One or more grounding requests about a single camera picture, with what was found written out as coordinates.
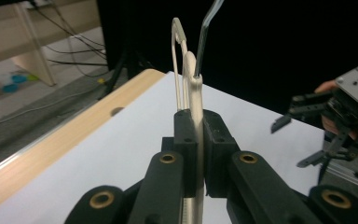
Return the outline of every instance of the gray floor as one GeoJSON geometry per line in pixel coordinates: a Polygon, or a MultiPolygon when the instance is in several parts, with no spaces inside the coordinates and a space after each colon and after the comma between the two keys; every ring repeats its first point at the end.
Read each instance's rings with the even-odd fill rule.
{"type": "MultiPolygon", "coordinates": [[[[103,43],[101,28],[82,35],[103,43]]],[[[86,49],[79,41],[70,41],[72,51],[86,49]]],[[[66,39],[52,43],[49,47],[69,51],[66,39]]],[[[44,48],[48,59],[74,61],[70,54],[44,48]]],[[[104,59],[93,52],[76,54],[74,57],[77,63],[105,63],[104,59]]],[[[51,63],[50,66],[58,80],[54,86],[48,86],[40,80],[29,80],[18,84],[18,89],[14,92],[3,92],[0,89],[0,162],[97,103],[105,90],[105,85],[98,80],[108,80],[113,73],[108,72],[106,66],[59,63],[51,63]]],[[[27,71],[21,70],[11,60],[0,62],[0,76],[9,73],[25,75],[27,71]]],[[[115,89],[127,80],[126,69],[123,69],[115,89]]]]}

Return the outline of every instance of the brass insert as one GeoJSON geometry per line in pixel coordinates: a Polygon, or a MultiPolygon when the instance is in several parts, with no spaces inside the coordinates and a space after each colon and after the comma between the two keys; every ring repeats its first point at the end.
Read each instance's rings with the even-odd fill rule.
{"type": "Polygon", "coordinates": [[[351,207],[351,201],[342,193],[330,189],[322,191],[322,198],[331,205],[343,209],[351,207]]]}
{"type": "Polygon", "coordinates": [[[257,162],[257,157],[255,157],[254,155],[251,155],[251,154],[241,154],[240,159],[241,159],[241,161],[244,161],[246,163],[256,163],[257,162]]]}
{"type": "Polygon", "coordinates": [[[89,200],[89,206],[95,209],[105,208],[115,199],[115,195],[109,190],[98,192],[89,200]]]}
{"type": "Polygon", "coordinates": [[[176,161],[176,158],[173,156],[173,154],[167,153],[162,155],[159,160],[163,163],[173,163],[176,161]]]}

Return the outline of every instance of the wooden table edge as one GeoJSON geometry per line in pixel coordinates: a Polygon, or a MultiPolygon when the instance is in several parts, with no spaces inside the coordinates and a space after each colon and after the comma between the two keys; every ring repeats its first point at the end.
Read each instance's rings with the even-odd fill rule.
{"type": "Polygon", "coordinates": [[[0,167],[0,204],[165,76],[146,69],[0,167]]]}

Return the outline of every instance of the robotic hand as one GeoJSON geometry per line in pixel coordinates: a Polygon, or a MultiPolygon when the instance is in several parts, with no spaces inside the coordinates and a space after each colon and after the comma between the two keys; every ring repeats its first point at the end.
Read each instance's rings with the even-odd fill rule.
{"type": "Polygon", "coordinates": [[[335,122],[338,133],[331,145],[300,161],[298,167],[316,165],[329,159],[352,161],[358,155],[358,67],[337,77],[336,83],[338,88],[333,91],[294,96],[288,113],[271,126],[271,132],[275,133],[291,119],[304,120],[316,115],[335,122]],[[343,144],[351,132],[356,132],[357,137],[345,148],[343,144]]]}

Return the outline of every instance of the black background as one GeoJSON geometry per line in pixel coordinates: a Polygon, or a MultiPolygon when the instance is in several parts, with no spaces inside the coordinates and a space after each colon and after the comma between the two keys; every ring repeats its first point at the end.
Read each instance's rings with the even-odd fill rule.
{"type": "MultiPolygon", "coordinates": [[[[179,18],[197,55],[212,3],[99,0],[110,67],[128,43],[158,70],[172,71],[172,19],[179,18]]],[[[201,73],[206,85],[285,113],[293,95],[356,66],[358,1],[226,0],[210,23],[201,73]]]]}

